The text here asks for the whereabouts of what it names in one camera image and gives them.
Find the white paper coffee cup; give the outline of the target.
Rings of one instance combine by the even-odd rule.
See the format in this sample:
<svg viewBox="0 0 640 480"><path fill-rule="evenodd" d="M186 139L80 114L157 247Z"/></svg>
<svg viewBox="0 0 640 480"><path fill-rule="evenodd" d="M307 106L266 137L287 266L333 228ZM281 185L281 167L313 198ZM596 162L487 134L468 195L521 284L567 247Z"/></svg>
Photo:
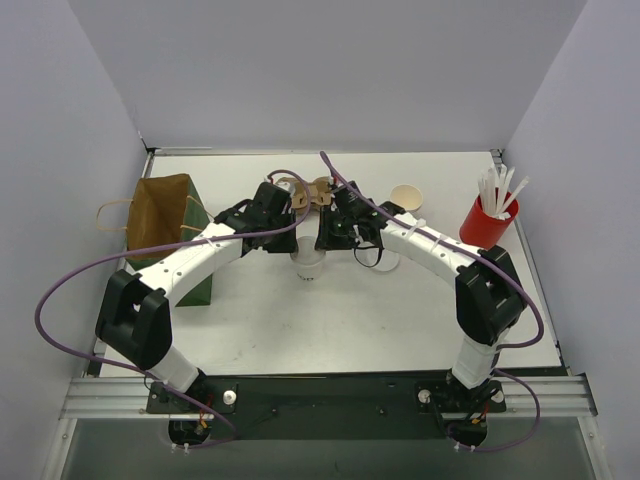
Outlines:
<svg viewBox="0 0 640 480"><path fill-rule="evenodd" d="M323 271L326 252L316 248L316 238L303 236L297 239L296 251L290 254L298 277L305 281L313 281Z"/></svg>

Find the clear plastic cup lid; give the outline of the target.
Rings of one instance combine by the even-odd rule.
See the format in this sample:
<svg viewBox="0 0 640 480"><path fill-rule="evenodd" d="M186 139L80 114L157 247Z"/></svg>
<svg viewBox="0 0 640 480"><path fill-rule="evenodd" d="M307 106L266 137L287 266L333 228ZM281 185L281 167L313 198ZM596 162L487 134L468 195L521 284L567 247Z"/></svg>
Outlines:
<svg viewBox="0 0 640 480"><path fill-rule="evenodd" d="M290 258L300 265L311 266L321 263L326 253L315 248L316 238L303 236L297 239L296 251L290 254Z"/></svg>

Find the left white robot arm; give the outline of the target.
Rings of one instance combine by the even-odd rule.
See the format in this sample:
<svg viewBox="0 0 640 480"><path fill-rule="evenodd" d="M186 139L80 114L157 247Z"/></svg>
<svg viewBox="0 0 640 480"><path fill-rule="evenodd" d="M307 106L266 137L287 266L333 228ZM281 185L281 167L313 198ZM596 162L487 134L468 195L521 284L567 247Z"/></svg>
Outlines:
<svg viewBox="0 0 640 480"><path fill-rule="evenodd" d="M202 374L173 346L171 310L224 265L253 250L292 253L297 248L289 182L263 182L254 198L218 214L204 231L155 264L107 283L96 336L140 370L170 386L183 411L204 402Z"/></svg>

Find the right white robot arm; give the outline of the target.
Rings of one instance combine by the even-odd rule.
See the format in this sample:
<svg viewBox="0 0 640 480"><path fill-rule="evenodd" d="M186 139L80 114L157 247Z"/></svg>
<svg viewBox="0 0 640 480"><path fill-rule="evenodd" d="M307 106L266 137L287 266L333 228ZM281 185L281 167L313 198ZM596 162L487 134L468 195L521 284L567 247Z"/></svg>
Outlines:
<svg viewBox="0 0 640 480"><path fill-rule="evenodd" d="M376 209L355 194L357 185L334 187L320 209L315 248L321 251L374 247L426 268L455 293L456 320L463 332L452 376L472 390L487 381L498 346L517 323L526 302L509 254L459 243L426 226L391 201Z"/></svg>

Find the brown cardboard cup carrier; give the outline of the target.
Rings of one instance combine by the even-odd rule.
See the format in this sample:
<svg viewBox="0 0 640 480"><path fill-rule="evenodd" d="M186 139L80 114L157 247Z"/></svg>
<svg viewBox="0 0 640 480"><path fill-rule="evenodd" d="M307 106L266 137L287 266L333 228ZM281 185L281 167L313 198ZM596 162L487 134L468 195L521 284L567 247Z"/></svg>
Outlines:
<svg viewBox="0 0 640 480"><path fill-rule="evenodd" d="M298 213L302 213L307 207L319 210L332 202L331 177L319 177L307 186L293 177L283 177L276 181L276 185L291 194L292 208Z"/></svg>

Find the green paper bag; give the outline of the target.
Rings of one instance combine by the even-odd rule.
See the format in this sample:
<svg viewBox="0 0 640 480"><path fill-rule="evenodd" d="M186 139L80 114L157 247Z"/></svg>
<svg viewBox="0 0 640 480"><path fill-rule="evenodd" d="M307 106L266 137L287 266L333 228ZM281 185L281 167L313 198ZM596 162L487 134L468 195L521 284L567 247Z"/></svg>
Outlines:
<svg viewBox="0 0 640 480"><path fill-rule="evenodd" d="M127 224L122 227L100 225L102 210L111 205L129 205ZM143 178L132 198L115 200L99 207L96 227L102 231L124 231L127 251L193 240L210 223L194 182L186 173ZM134 271L164 260L174 250L129 255L126 262ZM210 275L189 291L178 307L207 306L211 302L213 277Z"/></svg>

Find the red straw holder cup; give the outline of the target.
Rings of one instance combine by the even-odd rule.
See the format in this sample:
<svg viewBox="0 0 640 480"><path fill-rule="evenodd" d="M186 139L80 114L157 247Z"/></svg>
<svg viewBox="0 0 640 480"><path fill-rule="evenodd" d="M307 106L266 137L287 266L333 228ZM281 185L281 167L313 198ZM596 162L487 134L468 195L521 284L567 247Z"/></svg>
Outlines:
<svg viewBox="0 0 640 480"><path fill-rule="evenodd" d="M509 218L500 220L487 215L482 209L480 196L477 196L469 213L459 229L460 240L469 245L489 250L494 247L519 213L519 203L514 200L506 212Z"/></svg>

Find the white wrapped straw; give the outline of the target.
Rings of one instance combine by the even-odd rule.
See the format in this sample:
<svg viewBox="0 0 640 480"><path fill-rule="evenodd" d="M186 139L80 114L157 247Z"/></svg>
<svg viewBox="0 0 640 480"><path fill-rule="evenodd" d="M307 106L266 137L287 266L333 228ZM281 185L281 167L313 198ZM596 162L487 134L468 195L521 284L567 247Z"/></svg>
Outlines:
<svg viewBox="0 0 640 480"><path fill-rule="evenodd" d="M517 185L517 187L510 193L509 198L504 202L501 212L502 213L506 213L508 208L516 201L517 196L519 195L519 193L528 185L530 181L530 177L529 176L525 176L520 183Z"/></svg>
<svg viewBox="0 0 640 480"><path fill-rule="evenodd" d="M498 215L498 196L503 185L504 167L490 167L478 179L479 198L483 212L490 217Z"/></svg>

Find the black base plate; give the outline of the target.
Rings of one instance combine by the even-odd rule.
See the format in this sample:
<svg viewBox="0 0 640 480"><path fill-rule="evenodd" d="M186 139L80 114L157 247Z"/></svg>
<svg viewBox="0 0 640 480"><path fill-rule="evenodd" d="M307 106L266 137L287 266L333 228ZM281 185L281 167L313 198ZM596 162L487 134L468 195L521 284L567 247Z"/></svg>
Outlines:
<svg viewBox="0 0 640 480"><path fill-rule="evenodd" d="M195 404L154 382L146 410L167 415L174 436L227 434L206 405L242 440L439 439L451 422L482 440L485 415L506 410L499 381L468 390L445 370L205 376L188 393Z"/></svg>

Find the aluminium rail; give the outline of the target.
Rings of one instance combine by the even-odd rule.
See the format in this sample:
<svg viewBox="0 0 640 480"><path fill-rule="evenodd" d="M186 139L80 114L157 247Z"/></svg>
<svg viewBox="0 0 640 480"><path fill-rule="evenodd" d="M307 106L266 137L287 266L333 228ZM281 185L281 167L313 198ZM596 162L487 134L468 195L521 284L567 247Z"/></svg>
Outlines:
<svg viewBox="0 0 640 480"><path fill-rule="evenodd" d="M543 417L595 417L597 408L584 376L501 377L507 417L535 414L537 398ZM149 391L140 377L74 378L69 384L62 419L147 419Z"/></svg>

